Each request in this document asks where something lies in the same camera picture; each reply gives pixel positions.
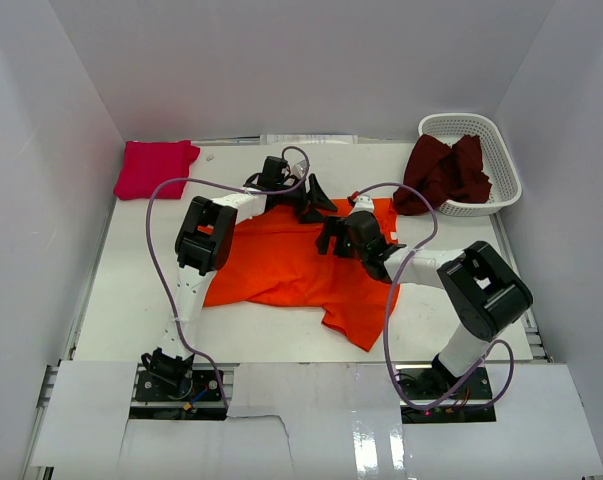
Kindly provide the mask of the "orange t shirt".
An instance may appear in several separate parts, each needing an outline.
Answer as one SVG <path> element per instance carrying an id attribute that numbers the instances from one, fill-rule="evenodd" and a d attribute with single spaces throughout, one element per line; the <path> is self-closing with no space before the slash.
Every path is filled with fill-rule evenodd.
<path id="1" fill-rule="evenodd" d="M 318 223 L 301 224 L 287 205 L 241 222 L 204 305 L 321 308 L 324 326 L 371 350 L 383 330 L 390 286 L 372 279 L 356 259 L 319 254 L 321 230 Z"/>

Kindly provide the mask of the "dark red t shirt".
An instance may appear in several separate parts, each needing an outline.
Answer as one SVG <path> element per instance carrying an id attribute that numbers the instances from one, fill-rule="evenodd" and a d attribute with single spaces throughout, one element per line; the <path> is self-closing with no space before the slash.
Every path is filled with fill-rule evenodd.
<path id="1" fill-rule="evenodd" d="M 419 192 L 434 209 L 448 200 L 486 203 L 492 184 L 483 172 L 480 137 L 464 135 L 449 146 L 433 136 L 420 136 L 410 154 L 403 184 Z"/>

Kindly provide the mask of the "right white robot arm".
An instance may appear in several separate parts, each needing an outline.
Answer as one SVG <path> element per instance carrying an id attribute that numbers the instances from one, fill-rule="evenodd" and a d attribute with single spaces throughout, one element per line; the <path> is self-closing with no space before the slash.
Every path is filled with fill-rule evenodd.
<path id="1" fill-rule="evenodd" d="M 329 216 L 316 240 L 318 253 L 330 245 L 339 258 L 360 262 L 367 275 L 390 286 L 402 284 L 444 291 L 459 326 L 431 363 L 432 384 L 442 397 L 453 399 L 469 385 L 469 375 L 499 342 L 504 330 L 533 304 L 520 277 L 487 242 L 460 250 L 410 248 L 386 240 L 370 197 L 356 198 L 345 217 Z"/>

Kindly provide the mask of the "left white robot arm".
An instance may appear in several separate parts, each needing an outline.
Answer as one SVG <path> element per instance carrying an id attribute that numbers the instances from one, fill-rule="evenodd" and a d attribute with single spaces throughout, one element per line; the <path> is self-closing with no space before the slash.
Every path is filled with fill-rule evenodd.
<path id="1" fill-rule="evenodd" d="M 152 208 L 164 188 L 188 182 L 228 194 L 216 199 L 196 196 L 190 201 L 175 240 L 178 280 L 176 290 L 171 291 L 151 238 Z M 291 206 L 302 224 L 320 223 L 324 211 L 337 210 L 310 172 L 308 155 L 297 146 L 283 148 L 278 157 L 266 157 L 262 170 L 240 188 L 181 177 L 160 183 L 151 194 L 145 217 L 146 243 L 172 316 L 161 343 L 153 353 L 142 356 L 142 364 L 169 398 L 183 398 L 191 390 L 193 377 L 188 370 L 198 352 L 183 339 L 183 327 L 201 314 L 212 280 L 229 259 L 235 227 L 279 204 Z"/>

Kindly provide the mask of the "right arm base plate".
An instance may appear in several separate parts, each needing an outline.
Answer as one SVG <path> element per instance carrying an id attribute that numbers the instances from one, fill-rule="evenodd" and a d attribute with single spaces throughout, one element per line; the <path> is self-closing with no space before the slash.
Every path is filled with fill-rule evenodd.
<path id="1" fill-rule="evenodd" d="M 396 378 L 404 394 L 412 401 L 433 401 L 451 388 L 443 376 L 433 372 L 431 368 L 400 368 Z M 487 371 L 484 367 L 479 367 L 450 398 L 490 400 L 492 396 Z"/>

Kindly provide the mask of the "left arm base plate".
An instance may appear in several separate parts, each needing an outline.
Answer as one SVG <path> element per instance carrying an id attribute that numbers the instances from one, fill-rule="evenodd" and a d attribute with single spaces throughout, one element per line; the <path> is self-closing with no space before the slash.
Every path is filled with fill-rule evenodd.
<path id="1" fill-rule="evenodd" d="M 136 402 L 221 402 L 220 382 L 212 369 L 195 368 L 175 387 L 149 374 L 140 367 L 137 372 L 133 400 Z"/>

